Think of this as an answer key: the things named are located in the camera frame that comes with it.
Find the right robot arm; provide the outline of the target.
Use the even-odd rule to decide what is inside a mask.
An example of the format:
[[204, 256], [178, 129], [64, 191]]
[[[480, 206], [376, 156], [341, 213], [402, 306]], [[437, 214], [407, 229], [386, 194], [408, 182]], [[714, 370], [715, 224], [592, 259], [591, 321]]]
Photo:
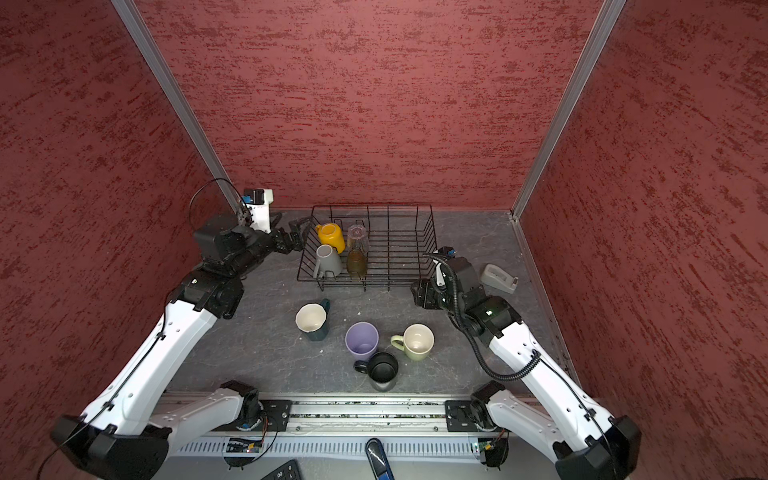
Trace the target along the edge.
[[562, 479], [627, 479], [642, 434], [591, 398], [545, 351], [522, 316], [486, 293], [477, 272], [452, 251], [429, 253], [436, 268], [412, 285], [415, 304], [444, 311], [490, 382], [476, 391], [475, 422], [497, 427], [546, 456]]

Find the white grey mug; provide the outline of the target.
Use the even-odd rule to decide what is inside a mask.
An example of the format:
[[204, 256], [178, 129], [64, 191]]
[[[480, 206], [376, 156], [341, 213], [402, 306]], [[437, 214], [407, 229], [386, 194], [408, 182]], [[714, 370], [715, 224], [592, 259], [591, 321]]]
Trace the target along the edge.
[[321, 244], [316, 249], [316, 263], [313, 278], [316, 280], [335, 280], [343, 272], [343, 264], [336, 249], [327, 244]]

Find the olive glass cup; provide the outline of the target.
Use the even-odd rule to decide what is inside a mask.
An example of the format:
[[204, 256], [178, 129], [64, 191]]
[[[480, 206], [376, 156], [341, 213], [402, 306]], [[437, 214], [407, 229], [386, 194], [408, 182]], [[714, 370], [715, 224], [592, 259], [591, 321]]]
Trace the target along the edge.
[[367, 276], [367, 254], [364, 250], [353, 249], [347, 255], [347, 272], [352, 279], [363, 280]]

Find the clear glass cup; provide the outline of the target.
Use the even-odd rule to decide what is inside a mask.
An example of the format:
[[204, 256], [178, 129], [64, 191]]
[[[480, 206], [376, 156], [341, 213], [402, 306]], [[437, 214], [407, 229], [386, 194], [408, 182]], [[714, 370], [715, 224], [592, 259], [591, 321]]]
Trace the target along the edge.
[[347, 249], [349, 252], [360, 251], [367, 255], [369, 251], [368, 229], [363, 220], [357, 219], [347, 230]]

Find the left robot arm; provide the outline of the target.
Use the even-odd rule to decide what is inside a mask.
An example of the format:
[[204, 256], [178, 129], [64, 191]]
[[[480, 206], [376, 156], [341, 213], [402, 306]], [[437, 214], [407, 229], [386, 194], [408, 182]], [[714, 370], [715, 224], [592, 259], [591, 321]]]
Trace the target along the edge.
[[170, 453], [220, 426], [267, 428], [258, 390], [235, 380], [177, 410], [154, 412], [193, 347], [234, 316], [243, 278], [272, 253], [303, 250], [311, 221], [257, 230], [249, 220], [218, 215], [194, 232], [202, 261], [168, 295], [153, 331], [81, 414], [57, 420], [51, 439], [77, 469], [99, 479], [150, 479]]

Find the light green mug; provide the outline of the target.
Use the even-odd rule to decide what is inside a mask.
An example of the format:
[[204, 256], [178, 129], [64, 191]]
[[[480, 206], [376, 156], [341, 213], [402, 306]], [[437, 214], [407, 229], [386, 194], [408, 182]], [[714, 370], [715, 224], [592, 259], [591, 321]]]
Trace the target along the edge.
[[406, 328], [402, 335], [390, 337], [390, 344], [412, 361], [421, 361], [427, 358], [435, 344], [432, 330], [424, 324], [412, 324]]

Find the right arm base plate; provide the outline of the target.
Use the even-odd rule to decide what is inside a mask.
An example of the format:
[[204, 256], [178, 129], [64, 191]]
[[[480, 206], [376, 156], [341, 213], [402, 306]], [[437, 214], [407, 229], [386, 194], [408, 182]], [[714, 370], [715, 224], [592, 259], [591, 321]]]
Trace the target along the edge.
[[506, 429], [519, 433], [524, 426], [520, 415], [491, 399], [447, 400], [444, 407], [449, 432], [495, 433]]

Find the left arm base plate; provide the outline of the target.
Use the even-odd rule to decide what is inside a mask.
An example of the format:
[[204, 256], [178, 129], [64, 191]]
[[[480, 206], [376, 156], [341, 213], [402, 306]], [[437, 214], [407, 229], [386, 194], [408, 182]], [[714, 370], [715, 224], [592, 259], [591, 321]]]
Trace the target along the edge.
[[214, 429], [214, 432], [235, 432], [257, 434], [267, 432], [285, 432], [290, 420], [293, 402], [287, 399], [261, 400], [260, 412], [246, 428], [243, 422], [233, 421]]

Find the yellow mug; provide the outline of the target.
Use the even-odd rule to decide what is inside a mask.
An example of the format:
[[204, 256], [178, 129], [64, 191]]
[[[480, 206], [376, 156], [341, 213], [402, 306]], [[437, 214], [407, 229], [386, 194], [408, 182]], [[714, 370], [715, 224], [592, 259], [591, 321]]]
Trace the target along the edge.
[[322, 244], [333, 247], [338, 254], [344, 252], [346, 241], [339, 224], [335, 222], [319, 224], [315, 226], [315, 231]]

